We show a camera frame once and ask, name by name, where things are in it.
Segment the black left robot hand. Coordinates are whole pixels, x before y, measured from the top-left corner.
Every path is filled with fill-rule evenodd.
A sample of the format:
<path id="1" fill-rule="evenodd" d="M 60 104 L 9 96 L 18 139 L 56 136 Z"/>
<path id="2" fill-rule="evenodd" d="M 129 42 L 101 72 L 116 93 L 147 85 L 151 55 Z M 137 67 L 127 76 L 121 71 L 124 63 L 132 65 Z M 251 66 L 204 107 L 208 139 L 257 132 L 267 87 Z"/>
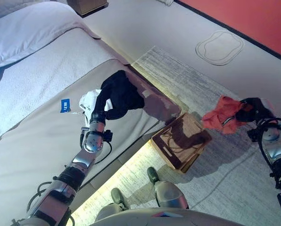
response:
<path id="1" fill-rule="evenodd" d="M 108 99 L 110 99 L 110 94 L 108 92 L 101 91 L 96 99 L 94 110 L 91 113 L 90 123 L 96 121 L 101 122 L 104 125 L 106 124 L 105 105 Z"/>

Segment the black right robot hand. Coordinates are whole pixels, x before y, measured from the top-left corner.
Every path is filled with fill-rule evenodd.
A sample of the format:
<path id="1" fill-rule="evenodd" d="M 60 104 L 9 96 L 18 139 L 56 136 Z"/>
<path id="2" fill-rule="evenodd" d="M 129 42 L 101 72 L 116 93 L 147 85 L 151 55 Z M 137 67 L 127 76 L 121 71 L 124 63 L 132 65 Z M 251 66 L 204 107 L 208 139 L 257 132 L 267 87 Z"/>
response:
<path id="1" fill-rule="evenodd" d="M 240 101 L 241 109 L 235 114 L 240 122 L 260 122 L 261 120 L 274 118 L 269 103 L 264 98 L 249 97 Z"/>

